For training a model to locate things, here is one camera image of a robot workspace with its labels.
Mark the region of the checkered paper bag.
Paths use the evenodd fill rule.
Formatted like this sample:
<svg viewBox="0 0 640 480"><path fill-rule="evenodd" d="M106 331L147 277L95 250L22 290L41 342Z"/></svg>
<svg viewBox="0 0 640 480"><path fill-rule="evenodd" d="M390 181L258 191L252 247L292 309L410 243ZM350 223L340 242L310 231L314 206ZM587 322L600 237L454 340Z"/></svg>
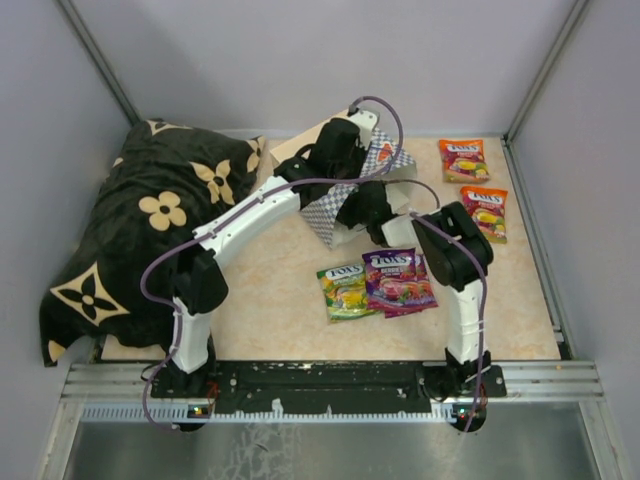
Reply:
<svg viewBox="0 0 640 480"><path fill-rule="evenodd" d="M382 225L409 204L415 160L378 128L379 113L344 110L271 150L273 174L289 182L300 214L331 249L363 232L383 247Z"/></svg>

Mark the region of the purple candy bag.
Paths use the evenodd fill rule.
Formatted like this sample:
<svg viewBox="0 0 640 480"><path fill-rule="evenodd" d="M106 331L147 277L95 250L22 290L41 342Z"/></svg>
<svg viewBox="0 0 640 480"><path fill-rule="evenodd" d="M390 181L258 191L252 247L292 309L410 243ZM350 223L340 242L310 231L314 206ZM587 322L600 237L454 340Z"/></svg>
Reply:
<svg viewBox="0 0 640 480"><path fill-rule="evenodd" d="M384 313L386 319L409 315L438 306L423 254L415 255L415 280L409 285L409 293L410 299L414 300L415 304L402 309L386 311Z"/></svg>
<svg viewBox="0 0 640 480"><path fill-rule="evenodd" d="M382 312L413 306L409 285L415 280L414 248L387 249L362 255L369 307Z"/></svg>

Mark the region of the orange candy bag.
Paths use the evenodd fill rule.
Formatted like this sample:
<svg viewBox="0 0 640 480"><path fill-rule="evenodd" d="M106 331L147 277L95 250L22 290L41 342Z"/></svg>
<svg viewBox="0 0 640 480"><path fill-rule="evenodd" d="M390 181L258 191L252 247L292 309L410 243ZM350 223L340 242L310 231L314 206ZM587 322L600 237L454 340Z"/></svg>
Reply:
<svg viewBox="0 0 640 480"><path fill-rule="evenodd" d="M464 186L460 189L460 195L465 210L487 240L505 244L508 192L502 189Z"/></svg>
<svg viewBox="0 0 640 480"><path fill-rule="evenodd" d="M438 148L446 183L482 184L490 180L482 139L440 139Z"/></svg>

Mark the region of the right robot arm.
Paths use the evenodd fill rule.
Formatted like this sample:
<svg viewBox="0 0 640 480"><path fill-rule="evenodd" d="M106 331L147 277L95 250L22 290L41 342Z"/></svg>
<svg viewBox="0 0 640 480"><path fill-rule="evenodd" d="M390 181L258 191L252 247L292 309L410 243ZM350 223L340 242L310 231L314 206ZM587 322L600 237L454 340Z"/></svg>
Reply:
<svg viewBox="0 0 640 480"><path fill-rule="evenodd" d="M386 199L386 184L367 182L349 195L338 220L364 226L384 247L418 246L434 279L451 294L445 347L448 387L461 396L482 392L483 373L491 367L484 332L488 267L493 249L459 201L427 214L397 214Z"/></svg>

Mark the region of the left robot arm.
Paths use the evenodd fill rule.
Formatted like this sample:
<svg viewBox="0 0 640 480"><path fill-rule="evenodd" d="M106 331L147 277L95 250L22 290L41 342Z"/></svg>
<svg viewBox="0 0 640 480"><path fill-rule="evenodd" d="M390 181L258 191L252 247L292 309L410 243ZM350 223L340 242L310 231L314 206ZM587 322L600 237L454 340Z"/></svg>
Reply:
<svg viewBox="0 0 640 480"><path fill-rule="evenodd" d="M313 144L278 162L261 187L219 219L196 228L194 239L179 251L171 277L174 333L169 355L176 366L172 383L184 395L197 396L208 384L203 366L209 360L210 316L229 292L223 269L283 218L308 207L339 211L363 178L378 122L377 113L363 109L326 121Z"/></svg>

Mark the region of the green candy bag on table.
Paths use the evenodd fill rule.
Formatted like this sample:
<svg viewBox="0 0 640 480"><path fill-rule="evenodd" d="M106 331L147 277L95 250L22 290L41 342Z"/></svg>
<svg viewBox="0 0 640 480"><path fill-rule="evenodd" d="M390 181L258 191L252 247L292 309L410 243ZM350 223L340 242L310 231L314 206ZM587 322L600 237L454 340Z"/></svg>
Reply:
<svg viewBox="0 0 640 480"><path fill-rule="evenodd" d="M368 304L364 264L351 263L316 272L331 323L376 313Z"/></svg>

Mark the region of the black floral pillow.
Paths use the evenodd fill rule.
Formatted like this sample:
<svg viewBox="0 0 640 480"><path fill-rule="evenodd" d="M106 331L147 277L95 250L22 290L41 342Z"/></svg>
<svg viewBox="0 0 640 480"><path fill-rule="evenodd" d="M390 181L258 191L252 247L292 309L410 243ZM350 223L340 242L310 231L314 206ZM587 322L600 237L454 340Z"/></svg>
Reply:
<svg viewBox="0 0 640 480"><path fill-rule="evenodd" d="M173 310L141 293L144 271L249 195L265 143L263 136L238 140L162 119L129 131L79 245L41 300L45 366L56 366L84 336L169 348Z"/></svg>

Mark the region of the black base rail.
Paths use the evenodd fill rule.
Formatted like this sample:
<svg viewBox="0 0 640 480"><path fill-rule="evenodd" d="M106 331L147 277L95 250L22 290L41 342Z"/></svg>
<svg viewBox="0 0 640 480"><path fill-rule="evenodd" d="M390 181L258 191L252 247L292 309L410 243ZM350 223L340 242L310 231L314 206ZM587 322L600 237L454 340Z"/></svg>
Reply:
<svg viewBox="0 0 640 480"><path fill-rule="evenodd" d="M196 399L218 414L428 413L434 402L503 398L497 365L483 373L482 392L460 392L446 362L213 361L192 374L163 368L151 386L154 399Z"/></svg>

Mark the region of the aluminium frame rail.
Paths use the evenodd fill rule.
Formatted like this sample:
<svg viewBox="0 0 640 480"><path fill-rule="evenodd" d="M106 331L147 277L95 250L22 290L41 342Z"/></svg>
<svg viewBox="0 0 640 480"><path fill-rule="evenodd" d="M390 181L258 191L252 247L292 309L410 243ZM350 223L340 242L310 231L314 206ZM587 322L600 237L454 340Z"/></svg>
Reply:
<svg viewBox="0 0 640 480"><path fill-rule="evenodd" d="M190 392L140 363L74 364L61 401L89 422L450 423L468 416L474 384L441 362L221 361Z"/></svg>

